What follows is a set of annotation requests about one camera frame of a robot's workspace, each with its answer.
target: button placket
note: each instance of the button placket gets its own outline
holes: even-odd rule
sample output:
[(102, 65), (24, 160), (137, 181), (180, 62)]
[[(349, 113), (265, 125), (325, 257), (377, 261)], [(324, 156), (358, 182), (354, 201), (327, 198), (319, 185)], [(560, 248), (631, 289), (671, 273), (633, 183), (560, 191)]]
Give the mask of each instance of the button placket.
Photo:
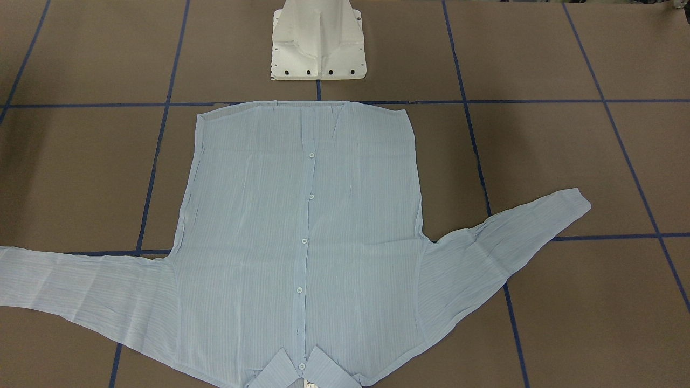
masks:
[[(314, 139), (314, 109), (302, 108), (302, 150), (304, 152), (304, 184), (302, 186), (302, 198), (313, 199), (313, 184), (315, 172), (315, 139)], [(293, 324), (295, 334), (295, 354), (293, 362), (299, 362), (295, 365), (297, 373), (301, 376), (306, 362), (306, 266), (309, 255), (309, 245), (311, 244), (311, 230), (309, 223), (309, 204), (311, 201), (304, 200), (299, 205), (300, 221), (299, 233), (300, 240), (299, 248), (297, 249), (297, 257), (295, 261), (294, 273), (294, 303), (293, 303)]]

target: brown floor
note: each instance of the brown floor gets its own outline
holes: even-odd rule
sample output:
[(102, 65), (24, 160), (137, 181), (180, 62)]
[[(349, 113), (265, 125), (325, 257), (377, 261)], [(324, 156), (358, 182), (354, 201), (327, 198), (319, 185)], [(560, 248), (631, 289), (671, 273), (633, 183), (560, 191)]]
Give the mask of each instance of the brown floor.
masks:
[[(317, 84), (268, 79), (282, 4), (0, 2), (0, 245), (165, 255), (197, 113), (369, 101), (409, 113), (432, 240), (561, 188), (593, 205), (377, 387), (690, 386), (682, 11), (352, 0), (367, 77)], [(117, 349), (56, 316), (0, 308), (0, 387), (208, 386)]]

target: shirt sleeve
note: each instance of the shirt sleeve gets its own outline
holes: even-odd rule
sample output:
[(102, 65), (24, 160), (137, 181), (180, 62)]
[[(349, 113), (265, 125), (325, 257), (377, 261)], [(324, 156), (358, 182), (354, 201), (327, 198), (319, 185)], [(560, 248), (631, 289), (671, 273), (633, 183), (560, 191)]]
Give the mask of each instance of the shirt sleeve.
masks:
[(484, 304), (549, 240), (591, 205), (576, 188), (503, 211), (426, 242), (420, 262), (420, 326), (431, 346)]
[(167, 260), (0, 247), (0, 306), (55, 314), (164, 362), (177, 346)]

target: light blue shirt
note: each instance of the light blue shirt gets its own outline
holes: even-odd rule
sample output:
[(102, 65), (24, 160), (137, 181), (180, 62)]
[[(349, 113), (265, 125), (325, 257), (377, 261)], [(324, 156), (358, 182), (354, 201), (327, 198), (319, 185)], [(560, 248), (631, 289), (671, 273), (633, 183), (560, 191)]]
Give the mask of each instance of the light blue shirt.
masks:
[(0, 304), (58, 314), (219, 387), (372, 385), (590, 209), (558, 191), (422, 233), (404, 110), (253, 102), (198, 116), (167, 258), (0, 248)]

